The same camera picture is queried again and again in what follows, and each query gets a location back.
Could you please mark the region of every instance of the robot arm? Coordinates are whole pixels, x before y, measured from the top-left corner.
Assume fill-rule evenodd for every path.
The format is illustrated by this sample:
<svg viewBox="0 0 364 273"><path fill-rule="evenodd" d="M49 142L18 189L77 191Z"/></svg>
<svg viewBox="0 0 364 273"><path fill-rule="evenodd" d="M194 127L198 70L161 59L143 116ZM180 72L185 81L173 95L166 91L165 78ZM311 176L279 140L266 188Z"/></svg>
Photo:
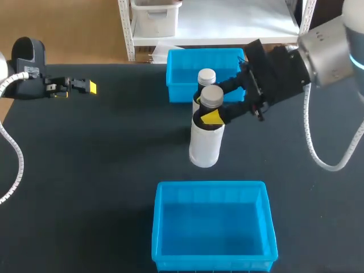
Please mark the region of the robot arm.
<svg viewBox="0 0 364 273"><path fill-rule="evenodd" d="M6 61L0 53L0 84L8 77L26 72L27 81L12 82L0 97L32 100L44 97L68 97L76 89L79 93L96 93L96 85L87 79L51 77L46 70L46 51L41 41L22 37L11 51L11 60Z"/></svg>
<svg viewBox="0 0 364 273"><path fill-rule="evenodd" d="M364 100L364 17L361 0L346 0L343 15L299 37L298 48L285 46L265 52L260 41L245 48L249 62L240 61L241 72L218 85L224 93L246 90L243 103L220 107L225 123L251 112L264 120L266 107L304 91L309 83L325 87L355 76Z"/></svg>

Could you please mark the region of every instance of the wooden floor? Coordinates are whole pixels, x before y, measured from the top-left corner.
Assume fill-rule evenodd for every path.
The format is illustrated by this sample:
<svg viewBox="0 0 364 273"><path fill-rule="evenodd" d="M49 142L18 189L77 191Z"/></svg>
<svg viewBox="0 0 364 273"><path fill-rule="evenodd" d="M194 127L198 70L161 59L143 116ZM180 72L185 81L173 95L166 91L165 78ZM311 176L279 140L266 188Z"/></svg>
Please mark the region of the wooden floor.
<svg viewBox="0 0 364 273"><path fill-rule="evenodd" d="M0 0L0 51L7 59L17 38L45 45L48 64L125 63L117 0ZM0 100L0 121L11 100Z"/></svg>

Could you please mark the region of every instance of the cable sleeve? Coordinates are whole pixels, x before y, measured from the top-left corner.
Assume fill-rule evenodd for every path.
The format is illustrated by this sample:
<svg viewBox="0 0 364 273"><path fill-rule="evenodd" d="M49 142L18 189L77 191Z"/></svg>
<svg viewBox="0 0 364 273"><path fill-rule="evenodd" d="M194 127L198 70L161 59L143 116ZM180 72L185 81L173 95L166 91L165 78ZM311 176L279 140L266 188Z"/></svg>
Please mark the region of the cable sleeve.
<svg viewBox="0 0 364 273"><path fill-rule="evenodd" d="M323 169L330 171L330 172L337 172L341 169L343 169L348 161L350 160L351 156L353 155L355 149L358 146L359 141L361 140L363 134L364 134L364 121L360 125L359 129L355 133L353 140L351 141L348 149L344 153L344 156L342 157L341 161L335 165L331 166L323 162L316 154L315 148L313 147L312 138L311 138L311 131L309 129L309 99L311 95L311 84L308 84L305 86L305 100L304 100L304 106L303 106L303 121L304 121L304 128L305 128L305 134L306 134L306 141L308 145L309 152L313 158L313 160Z"/></svg>

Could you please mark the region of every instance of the metal shelf frame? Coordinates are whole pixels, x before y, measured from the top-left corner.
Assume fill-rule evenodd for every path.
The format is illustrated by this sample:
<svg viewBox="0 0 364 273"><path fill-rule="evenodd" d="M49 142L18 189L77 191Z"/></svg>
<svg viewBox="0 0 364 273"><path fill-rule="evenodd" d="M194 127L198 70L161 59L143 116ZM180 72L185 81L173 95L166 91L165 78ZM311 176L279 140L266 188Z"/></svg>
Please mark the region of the metal shelf frame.
<svg viewBox="0 0 364 273"><path fill-rule="evenodd" d="M317 0L303 0L303 17L302 24L299 29L297 36L303 35L308 32L311 20L313 17L313 12L315 10ZM135 61L135 47L133 41L133 34L135 30L136 20L131 22L129 17L129 0L118 0L119 12L121 18L122 29L124 33L126 51L129 61ZM287 7L292 14L296 7L297 0L286 0Z"/></svg>

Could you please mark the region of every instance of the white shelf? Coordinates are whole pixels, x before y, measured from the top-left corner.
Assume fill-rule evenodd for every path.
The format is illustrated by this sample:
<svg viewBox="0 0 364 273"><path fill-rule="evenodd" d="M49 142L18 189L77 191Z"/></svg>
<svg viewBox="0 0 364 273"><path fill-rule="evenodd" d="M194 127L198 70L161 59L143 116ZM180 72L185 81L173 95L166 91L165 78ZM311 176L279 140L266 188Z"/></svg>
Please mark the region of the white shelf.
<svg viewBox="0 0 364 273"><path fill-rule="evenodd" d="M247 44L256 39L295 43L299 34L285 0L183 0L173 37L144 38L137 25L133 18L135 46L156 46L160 40L174 46Z"/></svg>

